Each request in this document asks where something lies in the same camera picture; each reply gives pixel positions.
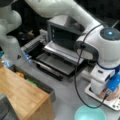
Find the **table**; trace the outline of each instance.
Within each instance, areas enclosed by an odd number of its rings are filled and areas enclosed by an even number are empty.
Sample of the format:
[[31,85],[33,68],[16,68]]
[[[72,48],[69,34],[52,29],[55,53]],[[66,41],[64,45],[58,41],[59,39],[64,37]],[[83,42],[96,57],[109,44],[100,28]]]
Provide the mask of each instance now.
[[50,96],[0,63],[0,94],[4,93],[20,120],[54,120]]

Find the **black cable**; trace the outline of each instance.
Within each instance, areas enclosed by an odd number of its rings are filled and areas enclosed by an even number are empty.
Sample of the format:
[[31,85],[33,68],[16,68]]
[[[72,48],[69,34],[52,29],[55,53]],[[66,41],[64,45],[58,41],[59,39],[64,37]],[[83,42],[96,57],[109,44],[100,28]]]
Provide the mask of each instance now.
[[78,88],[77,88],[77,80],[76,80],[76,76],[77,76],[77,75],[76,75],[76,74],[77,74],[79,62],[80,62],[80,59],[81,59],[81,56],[82,56],[82,52],[83,52],[83,50],[84,50],[84,48],[85,48],[84,42],[85,42],[86,38],[88,37],[88,35],[89,35],[93,30],[95,30],[96,28],[100,27],[100,26],[103,25],[103,24],[105,24],[105,23],[102,23],[102,24],[94,27],[93,29],[91,29],[91,30],[86,34],[85,38],[83,39],[83,42],[82,42],[82,44],[81,44],[81,46],[80,46],[80,47],[81,47],[81,52],[80,52],[80,55],[79,55],[79,58],[78,58],[78,62],[77,62],[76,68],[75,68],[75,75],[74,75],[74,85],[75,85],[75,89],[76,89],[76,92],[77,92],[77,95],[78,95],[79,99],[82,101],[83,104],[85,104],[87,107],[92,108],[92,109],[97,109],[97,108],[101,107],[101,106],[103,105],[105,99],[109,96],[109,94],[106,94],[106,95],[105,95],[105,97],[103,98],[103,101],[102,101],[101,104],[98,105],[97,107],[89,106],[89,105],[82,99],[82,97],[80,96],[80,93],[79,93]]

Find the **gray tabletop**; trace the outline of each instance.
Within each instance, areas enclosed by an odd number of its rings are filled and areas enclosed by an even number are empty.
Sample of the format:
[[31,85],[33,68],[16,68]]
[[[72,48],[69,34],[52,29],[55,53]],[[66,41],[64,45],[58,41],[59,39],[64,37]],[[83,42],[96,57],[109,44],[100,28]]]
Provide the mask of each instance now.
[[[53,103],[56,114],[55,120],[74,120],[76,110],[82,106],[83,103],[79,100],[76,94],[73,78],[70,78],[69,80],[64,79],[62,82],[59,82],[42,71],[39,71],[34,64],[24,64],[21,68],[55,90],[56,101]],[[77,82],[79,92],[85,102],[90,105],[99,105],[99,102],[92,99],[84,92],[89,82],[83,78],[80,78],[80,74],[77,77]],[[104,105],[101,109],[105,112],[107,120],[118,120],[120,111],[114,111]]]

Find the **wooden crate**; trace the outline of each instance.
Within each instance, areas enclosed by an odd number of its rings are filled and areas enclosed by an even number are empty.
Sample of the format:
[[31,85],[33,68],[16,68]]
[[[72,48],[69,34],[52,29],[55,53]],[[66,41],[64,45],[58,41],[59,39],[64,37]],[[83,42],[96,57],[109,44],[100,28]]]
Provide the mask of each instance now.
[[2,66],[1,93],[6,94],[20,120],[54,120],[50,95]]

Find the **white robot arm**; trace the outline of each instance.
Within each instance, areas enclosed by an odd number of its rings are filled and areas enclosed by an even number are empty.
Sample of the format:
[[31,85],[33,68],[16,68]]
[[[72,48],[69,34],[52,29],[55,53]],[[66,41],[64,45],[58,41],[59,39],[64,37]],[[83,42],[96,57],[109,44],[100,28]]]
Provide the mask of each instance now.
[[[88,12],[74,0],[25,0],[34,11],[43,17],[68,15],[80,23],[84,33],[100,25]],[[75,48],[80,55],[80,45],[86,35],[80,36]],[[95,94],[100,94],[106,87],[109,79],[115,75],[120,64],[120,33],[113,28],[104,28],[103,25],[93,30],[87,37],[82,58],[96,60],[98,64],[91,72],[91,88]]]

